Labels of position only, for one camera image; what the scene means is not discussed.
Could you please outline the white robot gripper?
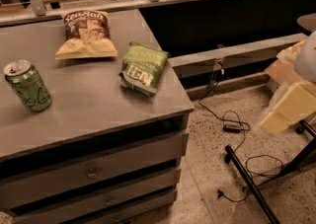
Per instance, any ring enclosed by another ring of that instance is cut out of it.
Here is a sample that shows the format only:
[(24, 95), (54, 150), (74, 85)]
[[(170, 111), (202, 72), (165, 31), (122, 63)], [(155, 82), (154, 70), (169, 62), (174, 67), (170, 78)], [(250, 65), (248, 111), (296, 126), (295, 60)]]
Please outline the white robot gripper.
[[(316, 32), (302, 45), (294, 64), (295, 71), (304, 79), (316, 82)], [(260, 128), (276, 135), (316, 112), (316, 84), (299, 82), (292, 84), (274, 107), (260, 121)]]

